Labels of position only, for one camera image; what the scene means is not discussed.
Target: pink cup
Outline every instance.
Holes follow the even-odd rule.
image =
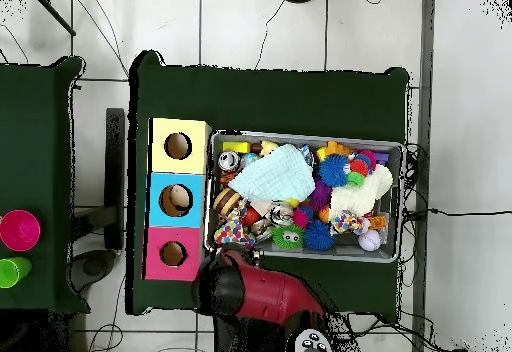
[[[0,239],[12,251],[28,251],[39,240],[41,225],[30,212],[16,209],[0,220]]]

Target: cup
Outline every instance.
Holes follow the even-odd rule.
[[[8,289],[16,285],[32,269],[28,258],[14,257],[0,260],[0,288]]]
[[[41,225],[28,211],[16,209],[0,219],[0,239],[12,251],[28,251],[39,240]]]

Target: hole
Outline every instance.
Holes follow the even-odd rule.
[[[162,190],[159,203],[169,217],[183,217],[192,208],[192,192],[182,184],[172,184]]]
[[[178,267],[186,258],[187,251],[179,242],[168,242],[160,249],[160,259],[165,265]]]
[[[165,139],[164,149],[173,159],[185,159],[192,152],[192,141],[185,133],[172,133]]]

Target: green table cover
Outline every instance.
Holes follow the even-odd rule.
[[[403,68],[373,74],[162,64],[159,54],[144,51],[130,70],[129,170],[135,171],[131,176],[129,172],[128,223],[134,223],[135,236],[129,236],[127,241],[129,247],[134,246],[128,256],[127,269],[133,270],[133,282],[127,285],[127,305],[129,308],[133,304],[136,314],[148,307],[193,308],[190,284],[140,277],[148,118],[204,120],[213,129],[400,143],[405,139],[409,76]],[[299,275],[331,308],[379,312],[389,319],[395,318],[397,261],[361,263],[267,254],[263,266]]]
[[[66,280],[71,238],[70,85],[82,71],[79,57],[49,67],[0,65],[0,215],[32,212],[41,237],[27,252],[0,242],[0,258],[24,256],[32,271],[0,289],[0,309],[87,311]]]

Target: pink box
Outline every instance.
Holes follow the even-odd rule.
[[[168,242],[178,242],[185,248],[186,257],[179,266],[169,266],[160,257],[160,250]],[[202,253],[199,228],[149,227],[145,279],[192,282],[199,269]]]

